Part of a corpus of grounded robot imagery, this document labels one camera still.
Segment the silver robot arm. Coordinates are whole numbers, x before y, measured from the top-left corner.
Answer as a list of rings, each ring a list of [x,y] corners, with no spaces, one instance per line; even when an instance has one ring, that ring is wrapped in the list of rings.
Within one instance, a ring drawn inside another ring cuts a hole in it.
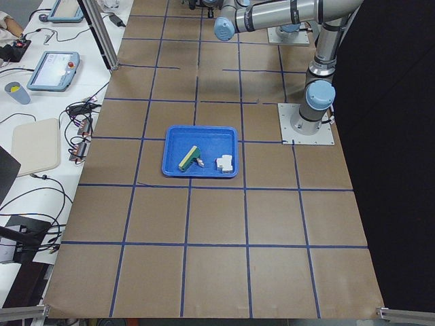
[[[278,26],[275,28],[275,31],[279,35],[283,35],[283,37],[289,37],[290,35],[296,35],[301,32],[312,33],[313,28],[308,22],[303,22],[299,24],[287,24]]]
[[[332,79],[336,70],[336,55],[351,18],[362,1],[309,0],[265,1],[203,1],[207,7],[221,10],[214,25],[215,36],[230,40],[236,33],[298,25],[314,21],[321,25],[313,60],[306,72],[304,100],[290,118],[292,128],[303,135],[317,133],[325,112],[336,96]]]

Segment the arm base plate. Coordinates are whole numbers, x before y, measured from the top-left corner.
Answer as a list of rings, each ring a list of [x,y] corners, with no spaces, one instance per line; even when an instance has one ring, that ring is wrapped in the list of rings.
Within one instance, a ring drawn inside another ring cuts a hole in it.
[[[304,46],[310,44],[309,36],[306,28],[299,28],[297,31],[291,33],[282,31],[280,27],[273,27],[267,29],[268,42],[275,45],[285,46]]]
[[[285,145],[334,145],[328,114],[320,121],[308,122],[300,116],[297,103],[279,103],[281,142]]]

